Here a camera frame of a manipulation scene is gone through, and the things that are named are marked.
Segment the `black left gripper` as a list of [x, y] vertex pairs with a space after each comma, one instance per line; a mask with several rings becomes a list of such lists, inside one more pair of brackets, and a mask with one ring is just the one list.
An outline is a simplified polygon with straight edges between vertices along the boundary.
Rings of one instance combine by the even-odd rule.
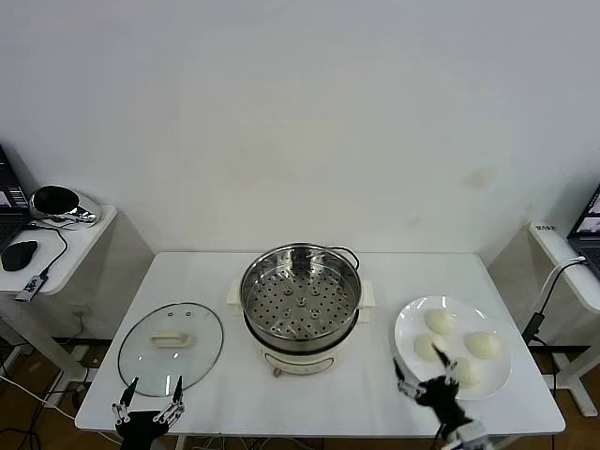
[[174, 425], [185, 411], [183, 377], [180, 376], [171, 403], [159, 415], [158, 411], [131, 412], [128, 415], [138, 380], [135, 377], [123, 391], [119, 401], [112, 404], [116, 432], [122, 438], [121, 450], [150, 450], [154, 440], [167, 434], [168, 425]]

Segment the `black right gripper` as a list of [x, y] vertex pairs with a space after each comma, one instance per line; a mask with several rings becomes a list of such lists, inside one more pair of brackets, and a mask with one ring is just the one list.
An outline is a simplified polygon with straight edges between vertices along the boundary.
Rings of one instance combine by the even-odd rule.
[[398, 390], [408, 398], [415, 398], [420, 406], [429, 407], [441, 423], [458, 423], [462, 419], [462, 409], [456, 401], [459, 390], [458, 362], [451, 360], [438, 346], [432, 344], [444, 368], [444, 374], [417, 386], [407, 382], [396, 359], [394, 369]]

